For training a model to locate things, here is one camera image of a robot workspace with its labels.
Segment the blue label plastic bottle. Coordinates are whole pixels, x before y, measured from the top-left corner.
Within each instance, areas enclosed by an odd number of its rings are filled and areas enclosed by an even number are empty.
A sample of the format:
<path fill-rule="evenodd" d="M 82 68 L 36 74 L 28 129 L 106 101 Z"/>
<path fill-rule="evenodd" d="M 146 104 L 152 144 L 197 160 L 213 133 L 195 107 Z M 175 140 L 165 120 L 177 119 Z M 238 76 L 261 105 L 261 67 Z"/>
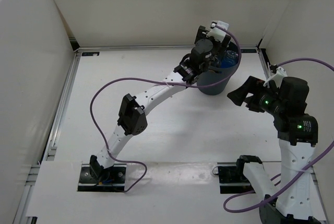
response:
<path fill-rule="evenodd" d="M 238 53 L 232 50 L 226 50 L 221 60 L 220 68 L 230 68 L 238 63 Z"/>

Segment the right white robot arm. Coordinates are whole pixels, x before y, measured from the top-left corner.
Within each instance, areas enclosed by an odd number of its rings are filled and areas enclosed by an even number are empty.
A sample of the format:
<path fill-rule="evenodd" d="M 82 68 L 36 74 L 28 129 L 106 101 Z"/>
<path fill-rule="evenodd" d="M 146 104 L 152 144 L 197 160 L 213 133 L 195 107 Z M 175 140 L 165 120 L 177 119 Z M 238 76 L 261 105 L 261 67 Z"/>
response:
<path fill-rule="evenodd" d="M 280 185 L 276 188 L 257 156 L 241 155 L 234 175 L 249 181 L 260 199 L 262 223 L 318 223 L 311 208 L 311 175 L 306 166 L 312 161 L 318 143 L 318 122 L 305 113 L 309 93 L 307 81 L 284 77 L 279 87 L 250 76 L 238 89 L 228 93 L 237 106 L 273 116 L 281 152 Z"/>

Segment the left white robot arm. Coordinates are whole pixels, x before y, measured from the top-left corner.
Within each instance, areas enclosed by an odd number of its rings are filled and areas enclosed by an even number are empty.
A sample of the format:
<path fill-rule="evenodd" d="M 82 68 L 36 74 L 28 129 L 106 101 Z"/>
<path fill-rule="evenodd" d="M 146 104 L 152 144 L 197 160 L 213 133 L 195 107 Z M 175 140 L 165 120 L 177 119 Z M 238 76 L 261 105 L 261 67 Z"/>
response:
<path fill-rule="evenodd" d="M 210 28 L 200 26 L 191 52 L 162 82 L 138 95 L 123 96 L 112 136 L 97 155 L 90 157 L 90 173 L 98 182 L 109 178 L 109 168 L 127 142 L 147 128 L 148 114 L 169 97 L 195 84 L 199 76 L 208 71 L 216 56 L 230 43 L 231 37 L 226 33 L 228 27 L 229 24 L 222 21 L 212 22 Z"/>

